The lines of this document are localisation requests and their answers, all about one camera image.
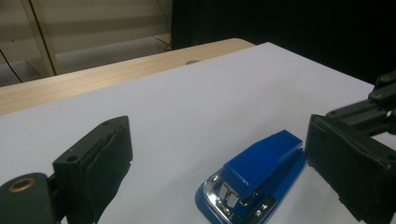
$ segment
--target floor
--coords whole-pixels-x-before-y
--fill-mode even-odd
[[[169,38],[164,35],[150,36],[92,49],[82,49],[56,55],[63,74],[83,69],[117,63],[169,50]],[[10,64],[22,82],[42,78],[27,61]],[[0,59],[0,87],[18,84],[20,81],[3,58]]]

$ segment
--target white table surface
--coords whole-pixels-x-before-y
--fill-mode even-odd
[[[0,117],[0,183],[51,163],[106,119],[128,115],[134,160],[100,223],[207,223],[198,187],[281,130],[305,140],[311,114],[372,86],[270,43]],[[395,138],[378,139],[396,148]],[[306,167],[268,223],[357,223]]]

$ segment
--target blue stapler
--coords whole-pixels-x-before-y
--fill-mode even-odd
[[[248,147],[198,188],[198,208],[212,223],[266,222],[305,166],[302,143],[282,131]]]

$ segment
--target wooden table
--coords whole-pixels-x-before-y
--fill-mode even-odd
[[[0,115],[202,61],[254,45],[228,39],[0,88]]]

